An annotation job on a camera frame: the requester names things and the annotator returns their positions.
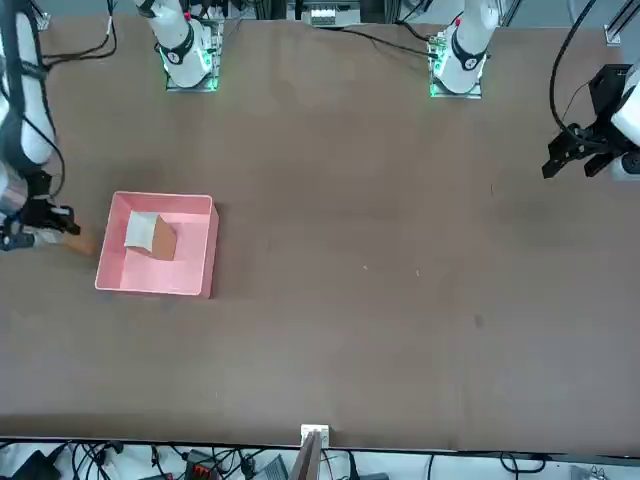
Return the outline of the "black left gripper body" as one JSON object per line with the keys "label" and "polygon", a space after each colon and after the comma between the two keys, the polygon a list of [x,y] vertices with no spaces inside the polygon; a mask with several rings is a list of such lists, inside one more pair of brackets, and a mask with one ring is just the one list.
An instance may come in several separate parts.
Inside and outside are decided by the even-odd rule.
{"label": "black left gripper body", "polygon": [[631,145],[629,138],[612,123],[622,105],[627,74],[631,64],[606,64],[589,82],[595,121],[584,129],[587,145]]}

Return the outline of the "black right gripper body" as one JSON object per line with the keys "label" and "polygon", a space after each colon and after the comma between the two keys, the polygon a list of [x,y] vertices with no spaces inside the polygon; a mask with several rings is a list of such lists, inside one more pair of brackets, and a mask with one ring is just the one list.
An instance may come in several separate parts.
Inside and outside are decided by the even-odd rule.
{"label": "black right gripper body", "polygon": [[20,219],[25,226],[37,229],[56,228],[51,211],[51,180],[52,177],[43,170],[26,177],[28,196],[20,213]]}

